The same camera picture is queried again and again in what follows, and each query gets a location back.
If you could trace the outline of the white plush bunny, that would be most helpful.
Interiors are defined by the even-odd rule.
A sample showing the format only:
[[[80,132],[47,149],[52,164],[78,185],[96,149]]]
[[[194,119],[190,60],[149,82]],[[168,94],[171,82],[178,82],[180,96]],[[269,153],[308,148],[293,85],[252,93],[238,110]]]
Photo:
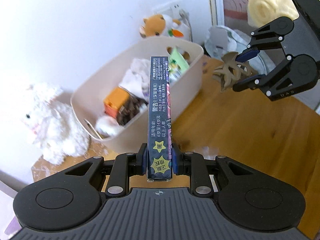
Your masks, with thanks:
[[[62,164],[65,157],[86,154],[89,135],[71,105],[60,100],[61,87],[28,85],[22,92],[22,125],[33,150],[53,165]]]

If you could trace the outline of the beige storage bin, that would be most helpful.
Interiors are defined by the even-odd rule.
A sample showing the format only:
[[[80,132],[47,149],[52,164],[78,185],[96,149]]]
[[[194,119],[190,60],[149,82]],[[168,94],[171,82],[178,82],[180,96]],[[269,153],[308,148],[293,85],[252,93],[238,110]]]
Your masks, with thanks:
[[[191,63],[174,82],[169,77],[168,48],[180,48]],[[87,134],[107,148],[118,152],[136,152],[149,137],[167,140],[168,130],[199,92],[202,85],[199,44],[173,37],[150,37],[139,41],[88,78],[72,95],[75,117]],[[93,128],[105,113],[103,100],[118,87],[135,59],[150,61],[148,69],[149,104],[139,111],[116,135],[100,139]]]

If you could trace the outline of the orange plastic box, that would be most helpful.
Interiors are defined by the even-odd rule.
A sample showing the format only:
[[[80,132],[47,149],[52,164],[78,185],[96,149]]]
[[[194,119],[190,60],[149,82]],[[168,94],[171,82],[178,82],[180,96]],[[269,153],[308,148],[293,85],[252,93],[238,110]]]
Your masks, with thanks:
[[[104,98],[104,111],[107,115],[116,118],[119,110],[130,98],[128,91],[121,87],[114,88],[106,98]]]

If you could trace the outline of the yellow rolled towel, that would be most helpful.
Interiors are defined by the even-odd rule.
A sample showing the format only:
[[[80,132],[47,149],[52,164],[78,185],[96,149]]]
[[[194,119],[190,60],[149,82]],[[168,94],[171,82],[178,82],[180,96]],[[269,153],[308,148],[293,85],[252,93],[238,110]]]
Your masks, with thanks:
[[[292,0],[248,0],[248,24],[260,28],[279,17],[295,20],[299,13]]]

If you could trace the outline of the green snack bag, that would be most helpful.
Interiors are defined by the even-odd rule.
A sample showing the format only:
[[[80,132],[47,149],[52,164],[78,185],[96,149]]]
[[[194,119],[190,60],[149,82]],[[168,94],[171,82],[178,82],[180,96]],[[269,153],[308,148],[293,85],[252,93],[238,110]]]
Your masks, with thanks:
[[[189,69],[190,55],[180,47],[168,47],[169,79],[175,83]]]

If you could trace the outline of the floral patterned box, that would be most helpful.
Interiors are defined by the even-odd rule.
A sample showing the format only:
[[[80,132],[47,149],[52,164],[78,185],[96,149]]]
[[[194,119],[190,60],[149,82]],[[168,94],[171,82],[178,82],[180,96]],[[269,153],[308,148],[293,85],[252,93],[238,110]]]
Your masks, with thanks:
[[[105,160],[115,159],[118,155],[117,152],[107,148],[105,145],[91,141],[88,151],[85,155],[80,157],[65,157],[64,161],[60,165],[54,165],[46,160],[43,157],[40,157],[38,161],[32,166],[31,173],[33,176],[33,181],[37,182],[41,179],[44,179],[52,174],[65,170],[73,165],[76,165],[88,158],[95,156],[102,156]]]

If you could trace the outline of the brown hair claw clip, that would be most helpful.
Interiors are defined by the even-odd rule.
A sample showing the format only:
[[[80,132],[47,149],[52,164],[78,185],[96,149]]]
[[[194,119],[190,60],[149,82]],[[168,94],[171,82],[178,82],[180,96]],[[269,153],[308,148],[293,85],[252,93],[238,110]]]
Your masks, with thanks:
[[[237,55],[234,51],[226,53],[221,57],[223,64],[213,71],[213,79],[219,81],[222,92],[232,88],[238,81],[258,74],[248,61],[236,61]]]

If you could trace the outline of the white wall socket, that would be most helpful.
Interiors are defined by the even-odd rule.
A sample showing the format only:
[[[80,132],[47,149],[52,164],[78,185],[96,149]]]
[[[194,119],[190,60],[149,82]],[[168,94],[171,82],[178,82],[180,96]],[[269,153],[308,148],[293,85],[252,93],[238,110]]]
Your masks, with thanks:
[[[165,14],[171,18],[182,20],[186,22],[187,9],[184,0],[172,0],[159,5],[154,6],[151,9],[152,13],[155,14]]]

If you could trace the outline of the orange hamster plush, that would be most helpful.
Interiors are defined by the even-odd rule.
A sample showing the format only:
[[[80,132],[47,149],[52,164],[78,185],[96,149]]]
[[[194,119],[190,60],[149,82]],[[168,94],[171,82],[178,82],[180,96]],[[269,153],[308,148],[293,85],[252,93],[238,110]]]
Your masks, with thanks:
[[[166,36],[191,41],[190,27],[169,15],[152,15],[149,18],[144,18],[143,21],[144,24],[139,29],[142,38]]]

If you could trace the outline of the dark blue card box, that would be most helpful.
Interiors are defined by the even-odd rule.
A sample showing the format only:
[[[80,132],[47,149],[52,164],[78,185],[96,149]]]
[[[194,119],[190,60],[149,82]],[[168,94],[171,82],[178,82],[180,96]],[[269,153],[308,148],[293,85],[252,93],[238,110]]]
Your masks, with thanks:
[[[148,107],[148,180],[172,179],[171,107],[168,58],[152,56]]]

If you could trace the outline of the white furry plush with orange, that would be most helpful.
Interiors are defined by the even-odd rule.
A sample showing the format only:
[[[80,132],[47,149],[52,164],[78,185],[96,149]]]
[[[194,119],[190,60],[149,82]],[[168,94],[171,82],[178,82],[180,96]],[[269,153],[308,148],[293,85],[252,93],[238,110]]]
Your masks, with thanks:
[[[103,137],[114,137],[123,130],[123,126],[120,126],[116,119],[109,115],[103,115],[97,119],[95,124],[95,130]]]

